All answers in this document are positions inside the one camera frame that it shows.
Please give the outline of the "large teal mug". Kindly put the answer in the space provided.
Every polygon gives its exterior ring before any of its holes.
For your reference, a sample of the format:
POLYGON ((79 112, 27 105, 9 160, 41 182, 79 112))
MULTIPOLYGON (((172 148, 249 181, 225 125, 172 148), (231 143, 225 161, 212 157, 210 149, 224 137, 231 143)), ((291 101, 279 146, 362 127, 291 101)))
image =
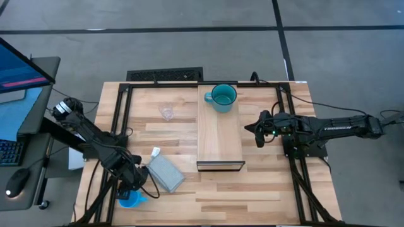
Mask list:
POLYGON ((218 84, 210 92, 205 93, 204 100, 220 113, 231 111, 237 99, 236 89, 229 84, 218 84))

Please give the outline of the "backlit black keyboard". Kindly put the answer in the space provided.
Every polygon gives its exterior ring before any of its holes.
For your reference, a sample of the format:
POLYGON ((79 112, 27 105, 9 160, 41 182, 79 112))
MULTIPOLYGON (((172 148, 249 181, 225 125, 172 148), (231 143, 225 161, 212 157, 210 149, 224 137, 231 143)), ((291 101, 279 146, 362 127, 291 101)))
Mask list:
POLYGON ((0 140, 0 166, 20 166, 24 151, 23 141, 0 140))

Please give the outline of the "grey mesh pouch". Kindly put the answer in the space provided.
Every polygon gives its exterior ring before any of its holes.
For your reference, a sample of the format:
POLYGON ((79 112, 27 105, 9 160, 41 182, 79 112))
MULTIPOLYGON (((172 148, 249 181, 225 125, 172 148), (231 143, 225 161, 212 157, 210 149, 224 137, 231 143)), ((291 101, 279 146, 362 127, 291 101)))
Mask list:
POLYGON ((174 193, 185 181, 185 176, 178 167, 162 155, 152 156, 147 168, 152 177, 167 192, 174 193))

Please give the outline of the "black metal table frame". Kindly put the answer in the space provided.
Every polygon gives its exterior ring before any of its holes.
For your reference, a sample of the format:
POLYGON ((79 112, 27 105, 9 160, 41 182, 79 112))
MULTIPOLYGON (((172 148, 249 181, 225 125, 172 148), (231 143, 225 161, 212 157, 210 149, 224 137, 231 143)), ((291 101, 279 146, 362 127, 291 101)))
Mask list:
POLYGON ((254 136, 241 130, 239 172, 199 172, 198 83, 106 82, 95 119, 103 130, 120 127, 128 116, 131 152, 149 161, 152 149, 184 174, 185 181, 172 194, 146 183, 160 194, 140 206, 125 209, 106 199, 95 222, 112 226, 298 224, 294 185, 281 139, 257 148, 254 136), (174 117, 163 119, 158 106, 173 104, 174 117))

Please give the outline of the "wooden shelf board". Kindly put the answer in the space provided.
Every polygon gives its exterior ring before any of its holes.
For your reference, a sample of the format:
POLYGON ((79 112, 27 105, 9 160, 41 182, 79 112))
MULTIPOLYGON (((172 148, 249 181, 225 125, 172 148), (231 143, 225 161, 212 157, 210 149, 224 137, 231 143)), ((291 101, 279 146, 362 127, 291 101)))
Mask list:
POLYGON ((220 113, 206 103, 204 95, 215 86, 198 86, 198 142, 196 166, 199 172, 239 172, 242 157, 238 100, 231 111, 220 113))

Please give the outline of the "computer monitor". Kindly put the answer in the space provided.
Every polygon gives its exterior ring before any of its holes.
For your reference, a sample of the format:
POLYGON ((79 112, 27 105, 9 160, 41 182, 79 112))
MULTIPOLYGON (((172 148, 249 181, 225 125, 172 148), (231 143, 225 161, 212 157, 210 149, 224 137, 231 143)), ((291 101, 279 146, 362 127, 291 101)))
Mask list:
POLYGON ((54 84, 38 65, 0 38, 0 94, 54 84))

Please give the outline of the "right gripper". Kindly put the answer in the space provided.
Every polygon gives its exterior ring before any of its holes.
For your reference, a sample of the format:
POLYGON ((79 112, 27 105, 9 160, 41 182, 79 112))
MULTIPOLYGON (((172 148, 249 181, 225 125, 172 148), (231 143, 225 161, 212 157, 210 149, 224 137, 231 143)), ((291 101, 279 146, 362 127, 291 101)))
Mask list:
POLYGON ((244 128, 255 134, 256 145, 258 148, 262 148, 265 144, 263 134, 275 136, 291 134, 291 115, 283 112, 272 115, 269 111, 264 110, 260 113, 257 122, 246 125, 244 128))

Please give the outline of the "small blue mug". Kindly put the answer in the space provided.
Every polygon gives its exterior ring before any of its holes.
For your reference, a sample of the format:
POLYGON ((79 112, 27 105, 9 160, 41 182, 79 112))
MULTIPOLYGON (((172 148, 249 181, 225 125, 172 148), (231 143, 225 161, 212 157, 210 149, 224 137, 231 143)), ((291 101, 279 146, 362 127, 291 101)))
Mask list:
POLYGON ((130 190, 130 197, 128 200, 118 199, 118 203, 124 208, 138 207, 142 202, 146 202, 147 198, 143 197, 141 192, 130 190))

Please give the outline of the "grey computer desk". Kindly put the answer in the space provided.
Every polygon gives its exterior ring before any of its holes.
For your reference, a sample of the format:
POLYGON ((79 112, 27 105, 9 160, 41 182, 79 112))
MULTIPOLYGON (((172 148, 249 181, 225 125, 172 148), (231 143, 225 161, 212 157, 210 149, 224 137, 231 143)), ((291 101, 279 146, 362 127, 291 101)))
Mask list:
POLYGON ((43 158, 53 145, 51 135, 40 131, 45 119, 44 115, 51 89, 51 86, 43 87, 41 94, 18 131, 28 138, 21 166, 0 166, 0 212, 25 210, 40 204, 38 201, 38 194, 41 192, 39 187, 44 181, 45 175, 43 158), (20 168, 29 168, 30 176, 20 194, 14 198, 9 198, 6 195, 7 182, 20 168))

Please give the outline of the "black perforated panel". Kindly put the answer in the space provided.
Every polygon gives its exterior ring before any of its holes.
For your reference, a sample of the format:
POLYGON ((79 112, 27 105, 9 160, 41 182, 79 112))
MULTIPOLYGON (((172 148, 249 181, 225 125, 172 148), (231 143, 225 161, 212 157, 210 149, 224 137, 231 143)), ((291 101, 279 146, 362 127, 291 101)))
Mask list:
POLYGON ((128 71, 126 81, 202 81, 202 67, 145 69, 128 71))

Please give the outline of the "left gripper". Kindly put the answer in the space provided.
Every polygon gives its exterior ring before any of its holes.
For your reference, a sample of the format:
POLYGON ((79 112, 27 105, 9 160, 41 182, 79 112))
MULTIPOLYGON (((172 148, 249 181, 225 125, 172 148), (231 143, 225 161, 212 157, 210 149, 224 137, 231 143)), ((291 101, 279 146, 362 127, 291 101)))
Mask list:
POLYGON ((145 184, 148 170, 145 167, 139 167, 141 161, 141 156, 132 155, 131 159, 124 158, 114 170, 114 176, 121 181, 117 190, 117 199, 128 200, 130 190, 138 190, 145 184))

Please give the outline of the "black computer mouse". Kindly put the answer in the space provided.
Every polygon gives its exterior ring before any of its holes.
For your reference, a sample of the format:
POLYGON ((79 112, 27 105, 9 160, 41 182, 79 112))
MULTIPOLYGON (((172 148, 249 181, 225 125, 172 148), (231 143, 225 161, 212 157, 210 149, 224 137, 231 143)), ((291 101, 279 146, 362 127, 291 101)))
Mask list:
POLYGON ((21 168, 14 172, 6 184, 6 195, 9 198, 18 196, 25 187, 30 177, 30 170, 28 168, 21 168))

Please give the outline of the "white box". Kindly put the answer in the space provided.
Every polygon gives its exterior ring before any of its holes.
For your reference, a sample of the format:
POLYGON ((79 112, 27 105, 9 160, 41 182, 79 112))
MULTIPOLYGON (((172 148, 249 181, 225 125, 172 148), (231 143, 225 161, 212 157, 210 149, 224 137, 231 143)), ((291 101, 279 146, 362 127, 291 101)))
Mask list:
POLYGON ((73 149, 68 149, 68 169, 77 170, 84 167, 85 161, 83 158, 83 153, 73 149))

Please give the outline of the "clear plastic cup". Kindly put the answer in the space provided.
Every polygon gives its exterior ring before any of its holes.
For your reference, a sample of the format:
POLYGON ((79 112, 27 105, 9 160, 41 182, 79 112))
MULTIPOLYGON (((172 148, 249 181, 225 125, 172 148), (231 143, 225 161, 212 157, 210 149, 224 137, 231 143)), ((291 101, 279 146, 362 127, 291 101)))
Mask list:
POLYGON ((166 121, 170 121, 174 117, 173 104, 167 102, 158 106, 158 109, 166 121))

